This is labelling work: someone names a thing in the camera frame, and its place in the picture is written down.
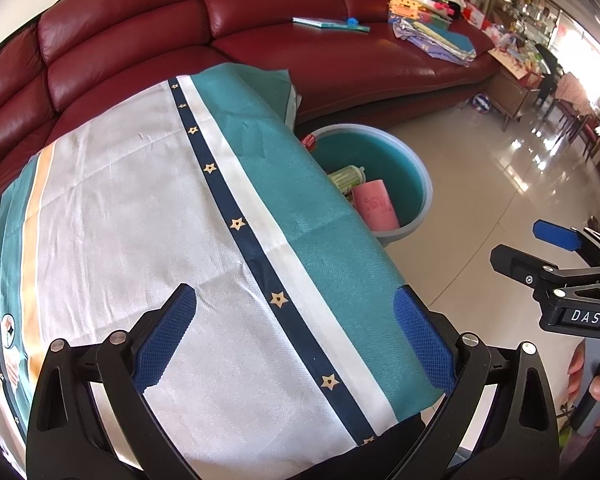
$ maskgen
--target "ball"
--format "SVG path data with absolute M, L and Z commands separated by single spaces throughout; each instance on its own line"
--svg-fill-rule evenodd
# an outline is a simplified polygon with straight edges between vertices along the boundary
M 487 113 L 491 110 L 491 102 L 489 98 L 484 94 L 478 94 L 471 99 L 471 106 L 474 107 L 475 110 L 478 110 L 481 114 Z

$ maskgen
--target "notebook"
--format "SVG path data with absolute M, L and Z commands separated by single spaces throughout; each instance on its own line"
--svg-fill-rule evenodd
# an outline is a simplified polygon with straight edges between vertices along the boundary
M 340 28 L 342 30 L 358 30 L 360 32 L 369 32 L 371 29 L 366 25 L 357 25 L 355 23 L 341 22 L 340 20 L 320 20 L 318 18 L 294 18 L 294 23 L 310 25 L 317 28 Z

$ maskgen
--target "red leather sofa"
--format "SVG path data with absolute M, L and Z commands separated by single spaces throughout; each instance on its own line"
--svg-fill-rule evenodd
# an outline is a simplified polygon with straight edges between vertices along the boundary
M 302 95 L 296 135 L 335 122 L 380 127 L 476 93 L 493 44 L 466 22 L 468 68 L 396 40 L 388 0 L 60 0 L 0 51 L 0 193 L 43 146 L 175 75 L 228 61 L 289 69 Z M 294 16 L 369 24 L 363 34 Z

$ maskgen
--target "pile of clothes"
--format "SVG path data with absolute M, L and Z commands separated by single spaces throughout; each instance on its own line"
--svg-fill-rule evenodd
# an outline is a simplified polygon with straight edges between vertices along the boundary
M 413 43 L 431 57 L 458 65 L 469 66 L 476 56 L 474 46 L 468 37 L 430 23 L 403 18 L 399 22 L 394 22 L 394 34 L 400 40 Z

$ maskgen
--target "screw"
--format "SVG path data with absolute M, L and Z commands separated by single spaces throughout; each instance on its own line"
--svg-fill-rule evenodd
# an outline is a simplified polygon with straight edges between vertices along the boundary
M 109 341 L 112 345 L 119 345 L 126 341 L 126 334 L 122 330 L 118 330 L 109 336 Z
M 536 345 L 534 345 L 533 343 L 522 343 L 522 350 L 529 355 L 533 355 L 536 353 Z
M 56 339 L 51 343 L 49 348 L 52 352 L 59 352 L 64 348 L 64 341 L 62 339 Z
M 476 346 L 480 340 L 477 335 L 468 332 L 462 335 L 462 342 L 467 346 Z

